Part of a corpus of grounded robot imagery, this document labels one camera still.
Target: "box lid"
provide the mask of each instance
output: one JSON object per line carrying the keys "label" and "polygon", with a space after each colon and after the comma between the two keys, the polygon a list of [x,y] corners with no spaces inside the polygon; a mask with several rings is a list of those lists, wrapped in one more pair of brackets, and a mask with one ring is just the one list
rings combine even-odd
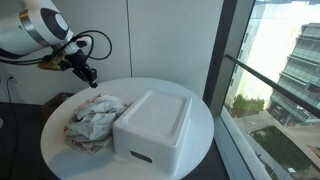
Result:
{"label": "box lid", "polygon": [[191,97],[148,90],[114,126],[167,145],[175,145],[189,119]]}

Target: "wall outlet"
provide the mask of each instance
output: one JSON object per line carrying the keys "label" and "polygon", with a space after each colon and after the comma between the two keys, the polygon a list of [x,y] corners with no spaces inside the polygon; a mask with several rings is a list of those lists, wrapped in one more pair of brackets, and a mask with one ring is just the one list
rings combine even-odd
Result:
{"label": "wall outlet", "polygon": [[9,74],[9,78],[11,78],[11,82],[18,83],[16,77],[13,74]]}

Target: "window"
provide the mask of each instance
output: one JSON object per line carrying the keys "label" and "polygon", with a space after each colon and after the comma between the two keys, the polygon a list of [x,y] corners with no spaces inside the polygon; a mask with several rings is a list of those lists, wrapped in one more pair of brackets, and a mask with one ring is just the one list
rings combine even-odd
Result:
{"label": "window", "polygon": [[233,85],[233,78],[230,81],[230,87],[232,87],[232,85]]}
{"label": "window", "polygon": [[[216,124],[228,129],[252,179],[265,175],[319,179],[320,94],[312,93],[308,86],[311,82],[320,85],[320,14],[316,13],[320,5],[238,1],[224,2],[223,7],[219,26],[230,32],[225,39],[216,40],[225,46],[223,51],[214,47],[213,57],[220,59],[209,70],[204,96]],[[250,32],[250,44],[246,32]],[[304,139],[293,129],[308,137]],[[216,130],[216,138],[221,137],[222,131]],[[220,146],[229,151],[227,145]],[[232,167],[232,159],[225,159]],[[241,176],[236,169],[230,174]]]}
{"label": "window", "polygon": [[243,38],[243,43],[247,43],[249,33],[246,33]]}
{"label": "window", "polygon": [[240,50],[238,59],[241,59],[241,58],[242,58],[242,53],[243,53],[243,50]]}
{"label": "window", "polygon": [[235,67],[234,67],[234,73],[236,74],[237,73],[237,71],[238,71],[238,65],[236,65]]}

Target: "white foam box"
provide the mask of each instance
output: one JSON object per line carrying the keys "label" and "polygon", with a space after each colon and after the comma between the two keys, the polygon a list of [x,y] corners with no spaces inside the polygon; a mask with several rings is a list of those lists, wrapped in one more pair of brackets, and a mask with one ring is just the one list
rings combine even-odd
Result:
{"label": "white foam box", "polygon": [[148,90],[113,124],[119,156],[173,175],[189,123],[192,98]]}

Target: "glass facade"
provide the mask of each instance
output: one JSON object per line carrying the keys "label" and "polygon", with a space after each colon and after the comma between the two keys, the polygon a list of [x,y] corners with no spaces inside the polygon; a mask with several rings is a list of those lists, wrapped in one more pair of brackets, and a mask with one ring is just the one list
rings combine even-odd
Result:
{"label": "glass facade", "polygon": [[[278,84],[294,93],[309,104],[319,107],[320,94],[308,90],[310,84],[320,87],[320,24],[302,26],[302,33],[292,54],[289,55],[284,70],[280,73]],[[269,112],[284,125],[311,125],[320,119],[284,100],[283,95],[274,92],[271,96]]]}

